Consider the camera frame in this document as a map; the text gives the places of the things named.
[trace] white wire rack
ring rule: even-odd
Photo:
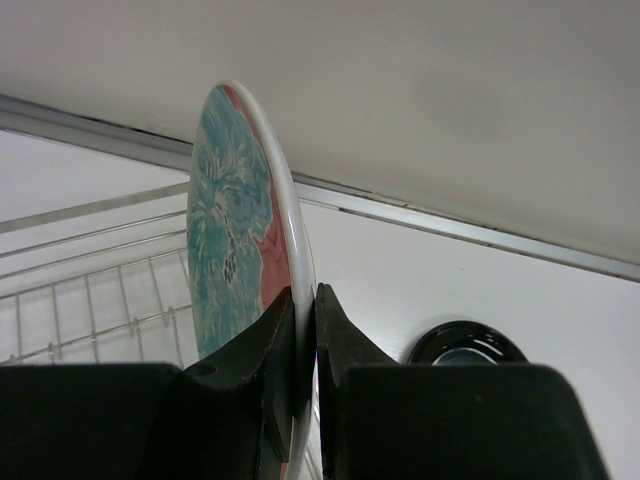
[[[0,365],[196,362],[187,186],[0,222]],[[300,477],[312,480],[322,477],[314,403]]]

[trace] teal patterned surface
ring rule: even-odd
[[[203,108],[192,154],[187,246],[200,358],[263,312],[262,241],[273,220],[267,159],[251,125],[218,86]]]

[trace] blue floral pattern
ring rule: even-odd
[[[269,167],[245,116],[218,86],[202,110],[187,200],[193,320],[200,358],[263,312],[262,241],[273,220]]]

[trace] black round object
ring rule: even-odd
[[[444,323],[422,336],[409,355],[409,363],[479,365],[526,362],[511,340],[477,322]]]

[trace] dish rack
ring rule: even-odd
[[[195,363],[187,189],[0,222],[0,365]],[[300,477],[313,480],[322,477],[314,403]]]

